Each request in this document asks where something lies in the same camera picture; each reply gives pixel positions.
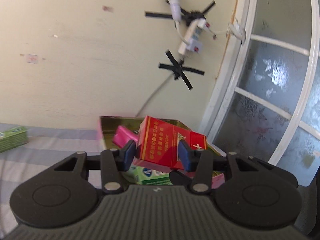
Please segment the green white box in tin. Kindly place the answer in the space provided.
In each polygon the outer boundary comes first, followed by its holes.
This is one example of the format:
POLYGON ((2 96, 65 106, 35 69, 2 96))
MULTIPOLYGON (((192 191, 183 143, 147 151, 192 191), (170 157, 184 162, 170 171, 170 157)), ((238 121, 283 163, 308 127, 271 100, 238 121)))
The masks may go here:
POLYGON ((122 176, 136 185, 171 185, 168 173, 132 165, 122 176))

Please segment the green toothpaste box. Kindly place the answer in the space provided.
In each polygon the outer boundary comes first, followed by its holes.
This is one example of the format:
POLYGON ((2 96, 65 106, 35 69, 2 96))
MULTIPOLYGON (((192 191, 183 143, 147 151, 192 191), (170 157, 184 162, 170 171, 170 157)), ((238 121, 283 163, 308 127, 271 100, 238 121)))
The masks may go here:
POLYGON ((27 129, 23 126, 0 133, 0 153, 12 150, 28 142, 27 129))

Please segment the pink foil packet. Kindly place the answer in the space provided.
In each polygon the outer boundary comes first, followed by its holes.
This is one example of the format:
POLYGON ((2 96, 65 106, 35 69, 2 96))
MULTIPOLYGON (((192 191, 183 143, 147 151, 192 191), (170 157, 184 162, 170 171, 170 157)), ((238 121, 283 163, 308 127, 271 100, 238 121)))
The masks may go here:
POLYGON ((130 140, 138 142, 138 135, 127 129, 125 126, 118 126, 113 136, 112 142, 123 148, 130 140))

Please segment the red cigarette box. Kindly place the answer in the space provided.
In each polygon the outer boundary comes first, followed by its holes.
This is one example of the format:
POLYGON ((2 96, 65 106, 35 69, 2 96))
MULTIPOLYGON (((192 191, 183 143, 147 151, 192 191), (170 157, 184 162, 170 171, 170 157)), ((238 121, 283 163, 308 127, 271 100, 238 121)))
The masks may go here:
POLYGON ((133 164, 166 173, 170 170, 183 170, 178 155, 180 140, 184 140, 193 150, 207 148, 205 135, 146 116, 140 124, 133 164))

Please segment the pink macaron tin box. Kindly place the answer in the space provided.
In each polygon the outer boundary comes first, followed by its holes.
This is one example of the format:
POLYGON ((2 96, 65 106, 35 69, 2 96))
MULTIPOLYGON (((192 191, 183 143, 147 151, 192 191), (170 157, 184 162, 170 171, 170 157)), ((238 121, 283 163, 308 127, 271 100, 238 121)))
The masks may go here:
MULTIPOLYGON (((101 144, 101 149, 106 150, 111 148, 120 148, 112 142, 118 126, 125 126, 127 129, 138 135, 138 129, 142 122, 143 118, 101 116, 99 119, 99 128, 97 133, 97 138, 101 144)), ((136 163, 137 160, 134 160, 132 165, 137 166, 136 163)))

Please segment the white window frame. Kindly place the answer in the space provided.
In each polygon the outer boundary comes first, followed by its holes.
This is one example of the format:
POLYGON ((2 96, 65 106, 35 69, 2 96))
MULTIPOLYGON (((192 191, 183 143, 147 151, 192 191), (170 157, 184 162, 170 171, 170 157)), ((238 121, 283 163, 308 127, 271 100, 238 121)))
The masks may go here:
POLYGON ((307 184, 319 168, 319 0, 236 0, 200 131, 307 184))

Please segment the white power strip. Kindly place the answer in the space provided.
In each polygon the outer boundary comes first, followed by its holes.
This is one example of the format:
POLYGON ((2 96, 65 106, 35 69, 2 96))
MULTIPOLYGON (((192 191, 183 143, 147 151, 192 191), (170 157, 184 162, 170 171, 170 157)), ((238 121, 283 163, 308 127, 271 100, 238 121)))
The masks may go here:
POLYGON ((203 31, 209 32, 209 29, 210 24, 204 18, 193 20, 184 36, 184 39, 188 41, 188 44, 181 42, 178 48, 178 54, 185 57, 188 52, 199 53, 202 49, 200 36, 203 31))

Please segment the striped bed sheet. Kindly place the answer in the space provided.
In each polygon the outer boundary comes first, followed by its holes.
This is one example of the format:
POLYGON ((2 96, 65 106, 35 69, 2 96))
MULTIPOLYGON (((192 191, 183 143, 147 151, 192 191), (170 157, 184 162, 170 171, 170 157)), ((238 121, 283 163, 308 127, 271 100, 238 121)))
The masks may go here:
POLYGON ((1 153, 1 237, 17 225, 9 206, 16 187, 76 151, 101 151, 95 130, 27 128, 28 143, 1 153))

